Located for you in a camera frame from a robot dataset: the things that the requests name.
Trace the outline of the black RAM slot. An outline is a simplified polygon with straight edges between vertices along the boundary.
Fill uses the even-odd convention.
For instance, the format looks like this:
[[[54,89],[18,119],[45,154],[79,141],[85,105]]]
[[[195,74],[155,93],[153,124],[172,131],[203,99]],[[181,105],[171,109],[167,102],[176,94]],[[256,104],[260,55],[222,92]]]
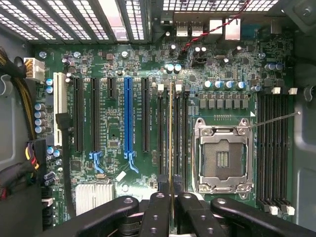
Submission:
[[[175,84],[174,93],[174,174],[180,174],[180,136],[181,136],[181,93],[182,85]]]
[[[262,122],[261,95],[257,94],[257,123]],[[257,205],[264,211],[264,160],[262,158],[262,126],[257,127]]]
[[[287,116],[291,113],[289,109],[289,92],[288,88],[282,90],[281,96],[282,102],[282,115]],[[281,149],[281,210],[286,213],[288,216],[293,216],[295,214],[295,208],[292,207],[291,202],[287,199],[287,181],[288,181],[288,120],[290,116],[284,118],[281,122],[281,131],[282,131],[282,149]]]
[[[169,128],[169,122],[170,122],[170,85],[167,86],[166,88],[166,174],[167,174],[167,177],[169,177],[170,175],[170,171],[169,171],[169,168],[170,168],[170,165],[169,165],[169,162],[170,162],[170,158],[169,158],[169,155],[170,155],[170,148],[169,148],[169,145],[170,145],[170,138],[169,138],[169,135],[170,135],[170,128]]]
[[[164,84],[158,84],[158,98],[157,98],[157,126],[158,126],[158,173],[164,173],[163,167],[163,92]]]
[[[265,95],[265,112],[266,120],[271,120],[274,118],[274,103],[273,95]],[[274,128],[273,122],[269,122],[265,125],[266,129],[266,189],[265,198],[269,206],[269,213],[272,215],[277,215],[278,210],[276,204],[273,202],[273,135]]]
[[[272,94],[271,95],[271,107],[272,107],[272,118],[276,119],[280,117],[279,114],[279,94]],[[280,204],[278,200],[279,196],[279,122],[274,121],[271,123],[272,130],[273,130],[273,176],[272,176],[272,183],[273,183],[273,190],[272,190],[272,201],[274,206],[278,209]]]
[[[183,178],[187,177],[187,165],[188,165],[188,100],[190,95],[190,87],[184,86],[182,111],[183,111],[183,123],[182,123],[182,172]]]

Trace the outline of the blue slot retention clip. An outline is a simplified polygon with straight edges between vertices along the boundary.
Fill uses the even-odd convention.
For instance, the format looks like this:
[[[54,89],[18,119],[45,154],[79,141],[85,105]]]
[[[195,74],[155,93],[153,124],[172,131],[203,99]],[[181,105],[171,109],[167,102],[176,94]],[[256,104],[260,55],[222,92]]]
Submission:
[[[100,174],[104,174],[104,170],[100,166],[100,157],[101,156],[102,156],[102,151],[89,153],[89,159],[93,160],[94,169],[96,170],[96,172],[98,172]]]
[[[138,168],[135,166],[134,163],[134,158],[135,158],[135,152],[125,152],[124,153],[124,159],[126,159],[128,161],[129,167],[131,170],[133,170],[136,173],[139,173]]]

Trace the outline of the silver CPU socket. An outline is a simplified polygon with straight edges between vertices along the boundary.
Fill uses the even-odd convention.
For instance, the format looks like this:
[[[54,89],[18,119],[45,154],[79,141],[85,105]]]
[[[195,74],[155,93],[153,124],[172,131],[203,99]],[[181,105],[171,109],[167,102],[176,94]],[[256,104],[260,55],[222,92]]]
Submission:
[[[254,188],[253,132],[242,118],[237,125],[207,124],[197,118],[192,136],[193,187],[200,194],[248,198]]]

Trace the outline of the silver finned heatsink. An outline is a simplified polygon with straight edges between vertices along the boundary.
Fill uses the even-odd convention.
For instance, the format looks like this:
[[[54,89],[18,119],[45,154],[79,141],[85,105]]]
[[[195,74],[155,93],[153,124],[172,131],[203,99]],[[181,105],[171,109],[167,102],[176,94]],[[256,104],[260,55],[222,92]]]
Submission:
[[[114,199],[114,184],[79,184],[75,188],[76,215],[79,216]]]

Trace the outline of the long black expansion slot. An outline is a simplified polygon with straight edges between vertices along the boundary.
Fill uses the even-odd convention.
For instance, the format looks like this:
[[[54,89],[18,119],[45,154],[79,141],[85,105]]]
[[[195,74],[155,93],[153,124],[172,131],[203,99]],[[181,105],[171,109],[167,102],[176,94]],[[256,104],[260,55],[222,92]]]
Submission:
[[[99,79],[91,79],[91,143],[92,151],[100,151],[100,83]]]
[[[150,149],[150,87],[149,79],[141,80],[142,92],[142,150],[148,153]]]
[[[74,146],[76,153],[83,152],[83,81],[74,78]]]

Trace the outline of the blue expansion slot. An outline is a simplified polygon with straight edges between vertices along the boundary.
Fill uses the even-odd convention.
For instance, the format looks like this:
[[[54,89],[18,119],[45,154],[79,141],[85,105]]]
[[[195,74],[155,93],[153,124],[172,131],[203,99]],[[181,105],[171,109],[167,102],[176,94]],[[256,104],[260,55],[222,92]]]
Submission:
[[[124,156],[133,153],[133,82],[124,78]]]

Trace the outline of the green motherboard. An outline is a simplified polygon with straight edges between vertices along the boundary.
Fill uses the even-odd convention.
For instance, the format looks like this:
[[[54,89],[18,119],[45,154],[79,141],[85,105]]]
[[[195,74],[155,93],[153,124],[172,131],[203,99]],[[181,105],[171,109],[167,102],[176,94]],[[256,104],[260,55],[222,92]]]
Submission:
[[[75,188],[79,184],[114,184],[115,196],[134,196],[148,199],[158,190],[158,84],[163,92],[163,167],[166,175],[166,88],[172,82],[172,179],[174,174],[174,93],[175,84],[182,85],[180,176],[182,172],[182,101],[184,86],[190,87],[188,100],[188,165],[183,178],[186,192],[201,195],[206,201],[216,197],[230,197],[259,208],[257,205],[257,127],[253,132],[254,188],[248,198],[241,200],[236,194],[200,194],[193,187],[192,136],[197,118],[207,124],[237,125],[242,118],[250,125],[257,124],[257,94],[261,95],[262,122],[266,120],[265,95],[279,94],[279,114],[282,113],[282,90],[288,88],[289,109],[292,112],[293,87],[288,64],[293,44],[289,39],[268,41],[243,40],[236,45],[220,47],[217,44],[197,46],[181,53],[181,47],[164,42],[158,46],[69,46],[44,48],[39,56],[45,63],[45,85],[37,87],[35,131],[46,141],[47,171],[42,194],[52,198],[53,205],[43,213],[46,225],[57,226],[70,219],[68,206],[76,213]],[[54,146],[53,73],[66,75],[67,111],[56,115],[61,130],[62,146]],[[107,97],[107,79],[115,77],[117,98]],[[124,78],[133,82],[133,151],[134,163],[139,173],[130,169],[124,159]],[[141,80],[149,79],[150,87],[150,149],[142,150],[142,92]],[[83,81],[83,152],[76,153],[74,146],[74,78]],[[100,83],[100,166],[104,174],[96,172],[91,143],[91,79]],[[281,210],[281,149],[282,131],[279,120],[279,208],[277,217],[290,220]],[[269,206],[266,189],[266,129],[262,125],[262,158],[264,160],[265,212]]]

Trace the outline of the thin metal locking lever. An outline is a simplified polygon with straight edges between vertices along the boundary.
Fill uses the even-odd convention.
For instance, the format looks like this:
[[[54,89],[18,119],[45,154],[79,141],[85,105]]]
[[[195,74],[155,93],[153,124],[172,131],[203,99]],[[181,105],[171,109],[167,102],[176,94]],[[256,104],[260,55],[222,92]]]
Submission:
[[[300,115],[300,114],[301,114],[301,112],[297,111],[297,112],[294,112],[294,113],[291,113],[291,114],[288,114],[288,115],[280,116],[278,118],[273,118],[273,119],[270,119],[270,120],[267,120],[267,121],[263,121],[263,122],[259,122],[257,124],[250,125],[250,126],[248,126],[248,128],[251,129],[251,128],[259,127],[259,126],[262,126],[262,125],[265,125],[265,124],[268,124],[268,123],[276,122],[276,121],[283,120],[283,119],[288,119],[290,117],[294,117],[294,116],[297,116],[297,115]]]

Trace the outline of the grey metal PC case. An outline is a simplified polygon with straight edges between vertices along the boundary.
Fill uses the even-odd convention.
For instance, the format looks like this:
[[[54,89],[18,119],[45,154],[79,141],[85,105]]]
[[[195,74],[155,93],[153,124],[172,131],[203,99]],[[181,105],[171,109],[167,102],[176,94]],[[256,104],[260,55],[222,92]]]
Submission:
[[[225,40],[225,26],[237,18],[240,40]],[[223,20],[221,36],[209,34],[210,19]],[[188,22],[187,38],[176,37],[177,21]],[[199,37],[192,37],[192,21],[203,23]],[[276,39],[292,41],[288,64],[297,94],[291,113],[301,112],[290,117],[289,194],[295,214],[286,221],[316,232],[316,0],[0,0],[0,237],[41,237],[63,224],[43,221],[53,205],[42,194],[46,141],[35,131],[37,87],[45,83],[26,79],[24,58],[44,62],[39,51],[52,47],[167,42],[185,53],[209,44]],[[214,199],[192,194],[206,206]],[[176,197],[173,190],[168,237],[196,237],[178,232]],[[72,206],[68,213],[69,220],[77,217]],[[138,237],[141,219],[127,220],[105,237]]]

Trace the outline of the short black expansion slot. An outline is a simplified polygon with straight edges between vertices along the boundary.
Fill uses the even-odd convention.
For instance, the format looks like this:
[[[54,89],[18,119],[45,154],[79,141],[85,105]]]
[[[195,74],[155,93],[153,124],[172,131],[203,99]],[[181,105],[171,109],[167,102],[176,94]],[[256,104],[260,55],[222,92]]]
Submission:
[[[107,97],[110,100],[116,100],[117,98],[117,82],[115,77],[107,79]]]

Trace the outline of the white expansion slot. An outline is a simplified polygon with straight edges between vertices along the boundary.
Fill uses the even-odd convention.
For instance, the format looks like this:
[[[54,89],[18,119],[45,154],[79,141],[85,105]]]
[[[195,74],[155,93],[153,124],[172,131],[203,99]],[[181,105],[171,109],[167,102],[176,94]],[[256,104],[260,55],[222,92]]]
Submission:
[[[64,73],[53,73],[54,146],[62,146],[62,135],[57,125],[56,115],[67,111],[67,84],[65,79],[66,75]]]

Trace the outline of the silver rear port block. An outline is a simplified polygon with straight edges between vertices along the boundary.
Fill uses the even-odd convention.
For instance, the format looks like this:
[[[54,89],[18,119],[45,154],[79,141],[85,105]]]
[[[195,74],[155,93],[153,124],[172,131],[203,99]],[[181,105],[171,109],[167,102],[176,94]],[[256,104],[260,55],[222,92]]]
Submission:
[[[188,22],[176,22],[176,37],[178,38],[187,38],[188,37]]]
[[[233,20],[225,26],[225,40],[240,40],[241,38],[241,20],[239,18]]]
[[[209,20],[209,31],[210,35],[219,35],[223,34],[223,20],[222,19],[210,19]]]
[[[196,38],[203,34],[203,23],[199,21],[191,22],[192,37]]]

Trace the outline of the white power connector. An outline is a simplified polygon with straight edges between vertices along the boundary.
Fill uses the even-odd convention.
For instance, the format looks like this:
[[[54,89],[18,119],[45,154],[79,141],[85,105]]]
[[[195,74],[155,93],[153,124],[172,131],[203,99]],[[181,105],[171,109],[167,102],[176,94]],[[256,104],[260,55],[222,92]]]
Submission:
[[[39,83],[45,83],[45,63],[36,58],[24,58],[26,66],[26,79],[31,79]]]

